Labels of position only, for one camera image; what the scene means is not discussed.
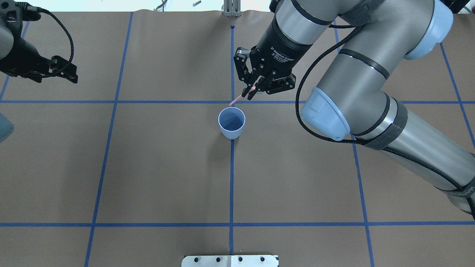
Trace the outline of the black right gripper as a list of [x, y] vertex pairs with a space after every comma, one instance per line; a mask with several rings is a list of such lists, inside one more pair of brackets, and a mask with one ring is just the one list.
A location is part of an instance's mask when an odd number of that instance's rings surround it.
[[288, 38], [272, 22], [258, 44], [250, 50], [238, 47], [233, 56], [236, 73], [245, 83], [241, 96], [251, 101], [256, 95], [280, 93], [295, 88], [292, 69], [311, 48]]

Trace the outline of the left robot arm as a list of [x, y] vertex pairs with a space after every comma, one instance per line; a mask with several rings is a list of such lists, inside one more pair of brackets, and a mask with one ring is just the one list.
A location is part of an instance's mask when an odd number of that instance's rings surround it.
[[[23, 22], [35, 22], [47, 14], [64, 30], [70, 43], [70, 57], [41, 56], [37, 48], [22, 37]], [[60, 77], [78, 83], [77, 66], [72, 63], [74, 56], [73, 39], [64, 24], [51, 11], [27, 2], [2, 0], [0, 12], [1, 60], [0, 70], [9, 77], [21, 77], [41, 83], [44, 78]]]

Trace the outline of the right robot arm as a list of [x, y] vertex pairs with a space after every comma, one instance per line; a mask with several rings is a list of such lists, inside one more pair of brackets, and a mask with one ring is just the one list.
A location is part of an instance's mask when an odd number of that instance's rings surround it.
[[441, 0], [272, 0], [258, 44], [237, 48], [242, 97], [297, 88], [300, 125], [382, 151], [474, 215], [474, 154], [382, 91], [403, 60], [430, 53], [453, 13]]

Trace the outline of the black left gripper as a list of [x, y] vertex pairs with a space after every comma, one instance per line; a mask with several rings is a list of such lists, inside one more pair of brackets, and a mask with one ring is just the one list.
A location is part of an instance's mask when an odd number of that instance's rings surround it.
[[10, 53], [1, 59], [0, 66], [1, 71], [9, 76], [29, 78], [37, 83], [49, 77], [60, 77], [78, 83], [76, 65], [58, 55], [51, 59], [45, 58], [22, 38], [14, 42]]

